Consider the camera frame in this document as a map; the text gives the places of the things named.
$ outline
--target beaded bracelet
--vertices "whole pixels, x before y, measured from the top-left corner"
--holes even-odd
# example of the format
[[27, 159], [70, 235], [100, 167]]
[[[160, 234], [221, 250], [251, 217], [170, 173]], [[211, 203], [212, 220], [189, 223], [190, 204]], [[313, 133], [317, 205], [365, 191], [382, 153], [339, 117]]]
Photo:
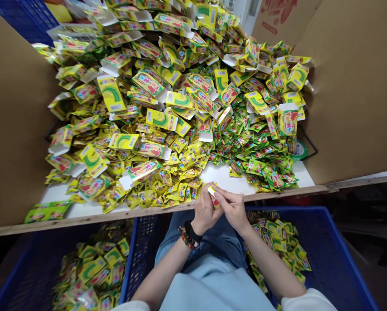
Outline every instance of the beaded bracelet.
[[194, 241], [191, 237], [189, 237], [186, 233], [185, 227], [179, 227], [178, 229], [180, 231], [180, 236], [182, 237], [183, 242], [191, 249], [195, 250], [197, 249], [201, 243]]

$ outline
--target forearm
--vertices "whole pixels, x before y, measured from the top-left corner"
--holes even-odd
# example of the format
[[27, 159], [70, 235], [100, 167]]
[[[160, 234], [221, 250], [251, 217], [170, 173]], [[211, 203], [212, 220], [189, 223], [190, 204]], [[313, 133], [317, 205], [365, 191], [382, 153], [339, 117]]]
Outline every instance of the forearm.
[[241, 235], [268, 286], [278, 299], [299, 297], [306, 293], [306, 287], [251, 226]]
[[150, 307], [150, 311], [158, 310], [174, 276], [182, 270], [190, 251], [190, 248], [186, 246], [182, 238], [179, 238], [159, 264], [140, 284], [132, 300], [146, 302]]

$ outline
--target hand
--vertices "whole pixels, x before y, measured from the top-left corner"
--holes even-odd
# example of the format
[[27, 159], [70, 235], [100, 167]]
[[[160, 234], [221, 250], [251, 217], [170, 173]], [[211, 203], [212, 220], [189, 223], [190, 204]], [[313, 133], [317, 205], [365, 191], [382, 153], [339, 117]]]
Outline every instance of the hand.
[[203, 186], [202, 194], [195, 200], [195, 219], [192, 220], [191, 225], [197, 235], [203, 235], [206, 230], [212, 228], [224, 213], [223, 209], [214, 210], [211, 195], [208, 192], [211, 184]]
[[225, 216], [231, 226], [242, 236], [249, 228], [249, 222], [246, 218], [243, 194], [234, 194], [212, 185], [216, 190], [215, 198], [224, 209]]

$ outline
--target wrist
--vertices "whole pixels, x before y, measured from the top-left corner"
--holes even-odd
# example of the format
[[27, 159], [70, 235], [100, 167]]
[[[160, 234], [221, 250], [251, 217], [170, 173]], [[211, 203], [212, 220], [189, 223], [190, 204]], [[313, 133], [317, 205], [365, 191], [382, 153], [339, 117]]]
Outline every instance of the wrist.
[[206, 231], [206, 229], [204, 228], [203, 225], [201, 225], [197, 220], [192, 220], [192, 222], [190, 223], [191, 226], [192, 226], [192, 229], [193, 231], [197, 234], [197, 235], [203, 235]]
[[247, 224], [243, 226], [243, 228], [241, 228], [241, 230], [238, 233], [244, 240], [246, 240], [250, 235], [253, 234], [253, 232], [254, 232], [254, 229], [252, 228], [252, 226], [250, 224]]

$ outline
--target left hand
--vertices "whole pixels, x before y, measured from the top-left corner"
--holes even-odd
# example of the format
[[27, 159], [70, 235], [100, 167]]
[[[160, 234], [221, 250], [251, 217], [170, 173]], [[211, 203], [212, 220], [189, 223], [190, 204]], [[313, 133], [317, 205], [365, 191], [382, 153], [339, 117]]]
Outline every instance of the left hand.
[[211, 182], [204, 185], [200, 197], [195, 200], [195, 219], [192, 220], [192, 228], [197, 235], [203, 235], [206, 230], [212, 228], [224, 213], [223, 208], [214, 210], [211, 195], [208, 192], [210, 185], [212, 185]]

